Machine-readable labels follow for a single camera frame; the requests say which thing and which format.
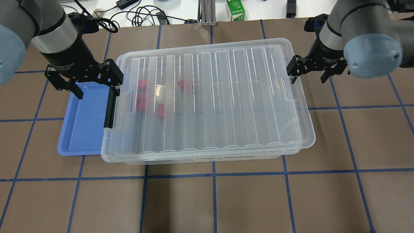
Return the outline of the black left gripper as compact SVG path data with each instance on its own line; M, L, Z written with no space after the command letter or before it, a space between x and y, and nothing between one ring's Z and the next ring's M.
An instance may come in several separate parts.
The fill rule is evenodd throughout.
M123 73L113 59L97 62L82 38L67 49L45 53L49 62L45 76L56 90L71 91L77 99L84 93L77 83L96 82L108 86L108 97L120 95Z

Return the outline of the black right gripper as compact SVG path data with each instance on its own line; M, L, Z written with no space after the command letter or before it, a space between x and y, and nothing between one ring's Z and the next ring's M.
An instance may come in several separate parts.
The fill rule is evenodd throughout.
M294 84L301 75L323 71L320 80L321 83L326 83L333 75L341 75L347 66L342 50L330 49L317 38L306 57L292 57L287 65L287 75L290 76L291 84Z

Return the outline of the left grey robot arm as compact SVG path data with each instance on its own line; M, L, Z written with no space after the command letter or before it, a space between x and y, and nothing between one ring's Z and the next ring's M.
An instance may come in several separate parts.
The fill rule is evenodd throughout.
M77 83L95 82L110 88L109 96L119 96L123 73L114 60L99 63L82 35L99 26L117 26L109 19L89 14L66 14L56 0L1 1L1 84L10 81L23 64L29 44L49 62L45 77L56 88L84 96Z

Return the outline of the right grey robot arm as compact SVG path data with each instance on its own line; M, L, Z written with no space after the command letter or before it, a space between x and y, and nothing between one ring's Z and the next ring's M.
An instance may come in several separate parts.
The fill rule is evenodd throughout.
M286 67L291 83L322 71L333 75L381 77L396 68L413 68L413 17L393 20L384 0L338 0L330 14L307 19L304 31L315 33L309 54L294 55Z

